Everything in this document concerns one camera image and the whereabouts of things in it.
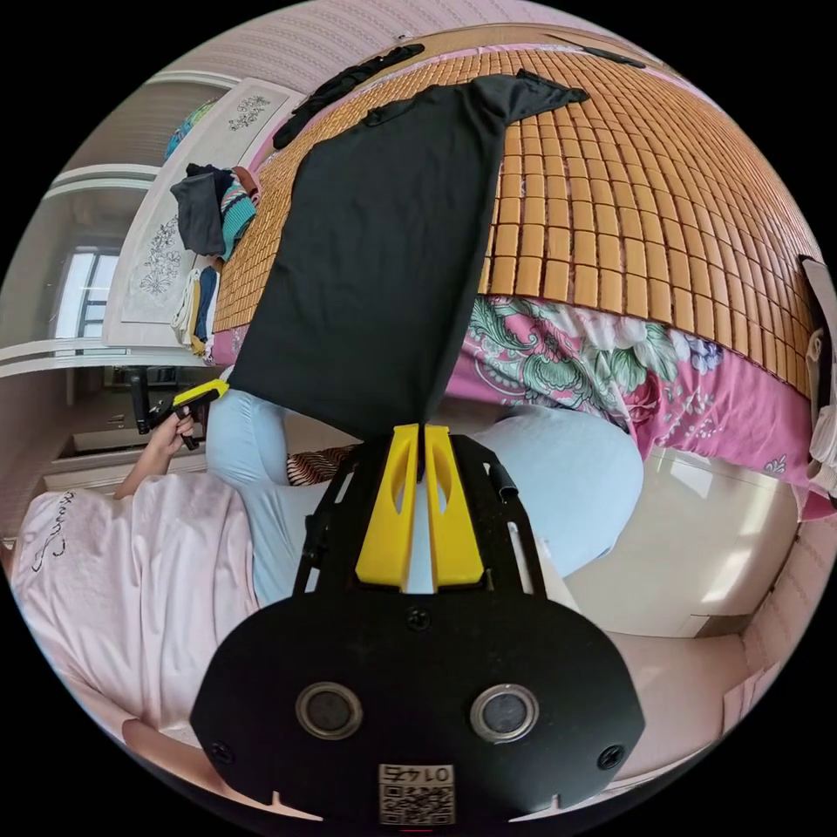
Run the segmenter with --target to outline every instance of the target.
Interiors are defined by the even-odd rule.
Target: pink comforter
[[[246,327],[216,335],[235,361]],[[447,387],[456,398],[591,412],[654,446],[770,474],[794,486],[800,518],[834,513],[809,492],[810,405],[715,343],[657,323],[539,299],[479,296]]]

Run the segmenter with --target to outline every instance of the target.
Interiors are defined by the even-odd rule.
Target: bamboo mat
[[[216,329],[250,322],[296,169],[315,143],[428,85],[521,67],[591,98],[507,130],[480,293],[671,324],[735,350],[807,396],[812,322],[798,256],[821,256],[778,175],[695,93],[573,52],[419,62],[309,126],[261,171],[259,213],[223,271]]]
[[[563,26],[548,26],[545,24],[484,24],[482,26],[468,26],[464,29],[450,29],[436,32],[433,35],[423,35],[412,40],[405,40],[403,44],[422,44],[424,51],[409,58],[396,67],[382,70],[368,79],[365,86],[373,85],[378,79],[389,75],[393,70],[400,70],[413,64],[420,64],[428,58],[444,55],[446,52],[474,49],[481,46],[503,44],[572,44],[573,46],[593,46],[600,50],[609,50],[636,58],[648,66],[668,72],[672,76],[677,74],[665,64],[654,61],[638,50],[631,49],[614,37],[608,37],[598,32],[587,32],[568,29]]]

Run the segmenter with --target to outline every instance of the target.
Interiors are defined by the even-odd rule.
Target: qr code label
[[[385,826],[451,826],[451,765],[379,765],[380,822]]]

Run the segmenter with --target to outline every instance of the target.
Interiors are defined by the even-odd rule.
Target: folded clothes
[[[189,163],[186,166],[187,177],[195,177],[198,174],[212,175],[215,186],[215,199],[218,201],[218,206],[220,206],[224,194],[233,184],[233,173],[228,168],[216,168],[215,166],[196,166],[194,163]]]
[[[177,200],[177,229],[183,246],[199,255],[224,250],[221,215],[215,199],[213,174],[196,174],[170,189]]]
[[[255,218],[255,206],[241,181],[233,175],[233,185],[221,202],[221,226],[223,231],[223,260],[229,261],[235,246],[241,240],[250,222]]]
[[[200,286],[196,285],[201,272],[193,270],[183,287],[183,293],[180,295],[180,302],[172,317],[172,329],[174,336],[177,337],[177,342],[187,349],[192,348],[192,334],[194,330],[194,322],[197,318],[197,306],[200,300]]]
[[[244,191],[247,192],[249,199],[253,201],[254,205],[258,206],[259,193],[262,191],[262,184],[259,181],[258,175],[249,171],[244,166],[233,166],[232,172],[244,187]]]
[[[221,280],[215,283],[215,291],[212,295],[212,299],[209,300],[209,310],[207,311],[207,340],[206,340],[206,349],[203,353],[204,362],[208,365],[214,365],[213,359],[213,350],[215,345],[215,333],[214,333],[214,325],[215,325],[215,304],[218,302],[218,291],[221,288]]]
[[[198,284],[201,291],[198,301],[198,313],[194,323],[194,336],[205,344],[208,337],[207,318],[209,305],[218,287],[218,274],[215,272],[215,269],[211,267],[204,268],[201,271],[201,278],[198,280]]]

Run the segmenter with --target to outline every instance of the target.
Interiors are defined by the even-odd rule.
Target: person
[[[550,579],[560,586],[560,576],[614,546],[643,463],[605,419],[542,407],[511,413],[471,435],[517,484],[548,590],[556,589]],[[167,474],[194,432],[191,417],[172,416],[112,498],[38,496],[3,556],[32,635],[93,719],[129,750],[248,803],[222,782],[188,718],[225,636],[290,595],[305,516],[327,487],[289,484],[287,415],[230,390],[209,411],[207,472]],[[417,496],[407,592],[424,593],[432,592],[426,493]],[[300,814],[278,800],[272,810]]]

